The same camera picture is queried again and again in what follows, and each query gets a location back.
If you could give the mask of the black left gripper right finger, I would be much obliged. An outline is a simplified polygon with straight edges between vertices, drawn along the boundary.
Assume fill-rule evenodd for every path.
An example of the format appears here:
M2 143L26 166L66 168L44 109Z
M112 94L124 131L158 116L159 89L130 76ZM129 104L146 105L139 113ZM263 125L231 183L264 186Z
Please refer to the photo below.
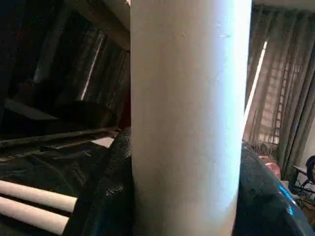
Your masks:
M305 214L251 145L242 142L234 236L313 236Z

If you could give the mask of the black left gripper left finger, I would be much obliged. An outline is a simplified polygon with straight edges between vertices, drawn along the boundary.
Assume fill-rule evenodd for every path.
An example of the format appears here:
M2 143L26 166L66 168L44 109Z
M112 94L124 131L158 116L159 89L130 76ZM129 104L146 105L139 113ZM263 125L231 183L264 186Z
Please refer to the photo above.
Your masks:
M131 128L127 127L90 173L63 235L130 236L133 210Z

